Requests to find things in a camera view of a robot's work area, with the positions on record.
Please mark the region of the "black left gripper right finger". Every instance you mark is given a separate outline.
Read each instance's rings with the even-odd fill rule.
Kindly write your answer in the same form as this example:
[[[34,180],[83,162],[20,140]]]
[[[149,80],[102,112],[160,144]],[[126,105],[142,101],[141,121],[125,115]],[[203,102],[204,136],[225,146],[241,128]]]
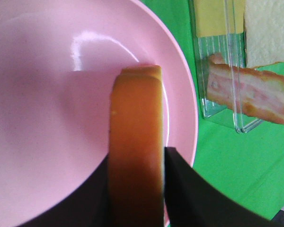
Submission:
[[[234,202],[202,178],[173,147],[166,147],[164,197],[172,227],[284,227]]]

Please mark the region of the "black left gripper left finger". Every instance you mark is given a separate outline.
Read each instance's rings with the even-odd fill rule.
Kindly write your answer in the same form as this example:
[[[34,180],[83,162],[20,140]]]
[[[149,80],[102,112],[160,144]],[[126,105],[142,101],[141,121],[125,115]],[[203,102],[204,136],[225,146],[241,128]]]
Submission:
[[[107,159],[64,200],[22,227],[108,227],[110,204],[107,190]]]

